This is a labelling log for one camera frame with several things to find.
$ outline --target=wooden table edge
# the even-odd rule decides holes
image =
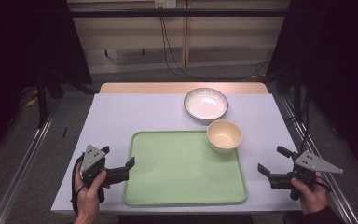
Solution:
[[[188,93],[196,88],[212,88],[223,94],[268,94],[261,82],[108,82],[100,93]]]

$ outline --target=bowl rim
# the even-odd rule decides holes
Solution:
[[[237,130],[240,132],[241,139],[240,139],[239,143],[236,144],[234,147],[219,147],[214,141],[212,141],[212,139],[209,136],[209,130],[210,130],[211,126],[214,123],[217,123],[217,122],[226,122],[226,123],[234,125],[234,127],[236,127]],[[214,122],[212,122],[210,125],[208,125],[208,128],[206,130],[206,135],[207,135],[208,141],[210,143],[212,143],[215,147],[219,147],[219,148],[224,149],[224,150],[230,150],[230,149],[233,149],[233,148],[237,148],[241,144],[241,142],[243,140],[242,131],[241,131],[240,127],[236,123],[234,123],[234,122],[232,122],[232,121],[230,121],[228,119],[218,119],[218,120],[215,120]]]

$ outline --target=beige bowl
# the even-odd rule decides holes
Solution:
[[[242,141],[240,128],[225,119],[212,122],[208,126],[207,135],[213,150],[221,153],[236,149]]]

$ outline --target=electrical outlet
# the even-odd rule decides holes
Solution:
[[[165,8],[176,8],[176,0],[165,0]]]
[[[155,0],[155,8],[165,8],[165,0]]]

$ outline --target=metal bracket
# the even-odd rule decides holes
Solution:
[[[84,154],[81,172],[87,171],[91,166],[100,161],[105,155],[106,153],[101,151],[100,149],[92,145],[88,145],[86,153]]]
[[[342,169],[336,167],[328,161],[324,161],[310,151],[305,151],[303,154],[301,154],[301,156],[295,160],[295,164],[313,171],[322,171],[336,174],[344,173]]]

